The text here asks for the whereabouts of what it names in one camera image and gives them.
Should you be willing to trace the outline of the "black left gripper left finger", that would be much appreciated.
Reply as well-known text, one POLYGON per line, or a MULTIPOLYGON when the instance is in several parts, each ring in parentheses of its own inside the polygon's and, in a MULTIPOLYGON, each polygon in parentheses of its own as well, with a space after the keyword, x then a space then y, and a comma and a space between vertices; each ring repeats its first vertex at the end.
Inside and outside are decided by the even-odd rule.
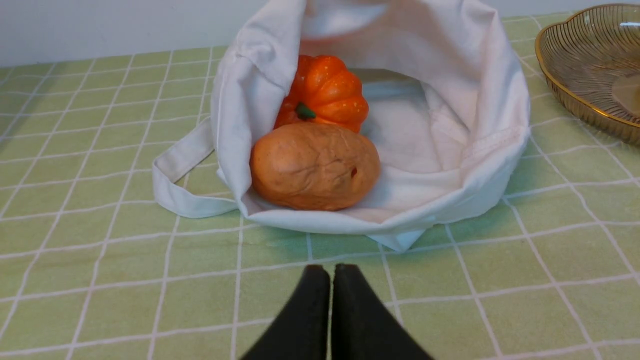
POLYGON ((329 332, 330 276, 308 265, 281 311, 243 360, 324 360, 329 332))

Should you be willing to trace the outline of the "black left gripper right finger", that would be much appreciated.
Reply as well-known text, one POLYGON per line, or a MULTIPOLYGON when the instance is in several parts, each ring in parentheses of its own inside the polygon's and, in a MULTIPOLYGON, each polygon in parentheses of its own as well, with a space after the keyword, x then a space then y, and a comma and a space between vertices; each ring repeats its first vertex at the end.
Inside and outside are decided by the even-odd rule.
POLYGON ((331 315, 334 360, 432 360, 398 323, 355 264, 334 267, 331 315))

